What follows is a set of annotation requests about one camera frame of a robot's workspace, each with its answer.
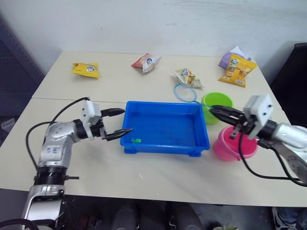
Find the blue ring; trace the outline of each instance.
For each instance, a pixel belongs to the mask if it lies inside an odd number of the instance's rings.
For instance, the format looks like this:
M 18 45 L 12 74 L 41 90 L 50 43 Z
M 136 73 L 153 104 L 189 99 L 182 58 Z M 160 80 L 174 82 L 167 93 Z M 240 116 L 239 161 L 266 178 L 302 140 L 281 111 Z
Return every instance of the blue ring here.
M 189 88 L 190 90 L 191 90 L 191 92 L 194 94 L 194 100 L 193 101 L 186 101 L 186 100 L 183 100 L 179 95 L 178 95 L 178 92 L 177 92 L 177 87 L 178 86 L 183 86 L 183 87 L 185 87 L 185 88 Z M 187 85 L 185 85 L 185 84 L 178 84 L 178 85 L 176 85 L 175 87 L 174 87 L 174 94 L 175 94 L 175 96 L 179 99 L 179 100 L 181 100 L 181 101 L 183 101 L 183 102 L 197 102 L 196 101 L 196 99 L 197 99 L 197 95 L 196 95 L 196 92 L 191 88 L 191 87 L 189 87 L 189 86 L 187 86 Z

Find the pink bucket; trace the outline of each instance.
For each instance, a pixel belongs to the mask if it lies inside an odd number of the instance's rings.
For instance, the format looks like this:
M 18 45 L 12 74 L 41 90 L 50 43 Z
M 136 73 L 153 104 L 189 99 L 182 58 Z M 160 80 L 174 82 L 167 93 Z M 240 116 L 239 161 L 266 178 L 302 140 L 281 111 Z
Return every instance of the pink bucket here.
M 239 161 L 241 159 L 238 147 L 240 134 L 234 140 L 229 138 L 233 130 L 233 126 L 224 128 L 213 145 L 214 153 L 224 161 Z M 250 140 L 246 134 L 243 136 L 242 152 L 244 158 L 252 157 L 257 152 L 257 147 L 256 139 Z

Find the yellow snack bag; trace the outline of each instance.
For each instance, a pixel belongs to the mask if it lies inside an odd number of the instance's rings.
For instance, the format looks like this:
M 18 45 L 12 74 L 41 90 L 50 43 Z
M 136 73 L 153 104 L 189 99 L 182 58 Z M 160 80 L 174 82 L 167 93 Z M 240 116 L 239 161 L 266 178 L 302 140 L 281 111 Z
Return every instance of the yellow snack bag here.
M 226 72 L 219 81 L 245 87 L 246 75 L 248 75 L 256 66 L 256 63 L 248 61 L 236 54 L 232 54 Z
M 84 64 L 84 63 L 73 63 L 72 64 L 73 70 L 72 73 L 77 73 L 86 77 L 91 78 L 99 78 L 100 75 L 97 71 L 98 64 L 97 63 L 91 63 L 91 64 Z

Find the purple snack bag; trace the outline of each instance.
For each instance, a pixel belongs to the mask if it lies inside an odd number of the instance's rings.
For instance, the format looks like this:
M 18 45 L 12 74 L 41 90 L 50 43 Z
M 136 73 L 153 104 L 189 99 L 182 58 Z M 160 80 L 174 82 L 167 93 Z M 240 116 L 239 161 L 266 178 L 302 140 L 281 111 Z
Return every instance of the purple snack bag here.
M 232 50 L 230 50 L 228 53 L 226 53 L 226 54 L 222 57 L 219 66 L 222 67 L 223 69 L 227 69 L 227 66 L 228 66 L 228 63 L 229 63 L 229 59 L 230 59 L 230 56 L 231 56 L 232 54 L 236 54 L 236 55 L 238 55 L 238 56 L 240 56 L 240 57 L 246 59 L 246 58 L 245 58 L 244 56 L 242 56 L 240 53 L 243 54 L 242 51 L 240 50 L 240 48 L 236 46 L 235 48 L 233 48 Z

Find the white wall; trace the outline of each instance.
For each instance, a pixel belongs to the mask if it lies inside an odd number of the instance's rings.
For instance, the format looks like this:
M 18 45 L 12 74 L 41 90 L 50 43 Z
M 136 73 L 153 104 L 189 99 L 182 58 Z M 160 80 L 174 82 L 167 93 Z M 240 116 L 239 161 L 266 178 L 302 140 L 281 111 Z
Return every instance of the white wall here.
M 269 82 L 307 40 L 306 11 L 306 0 L 0 0 L 44 73 L 61 50 L 222 56 L 239 45 Z

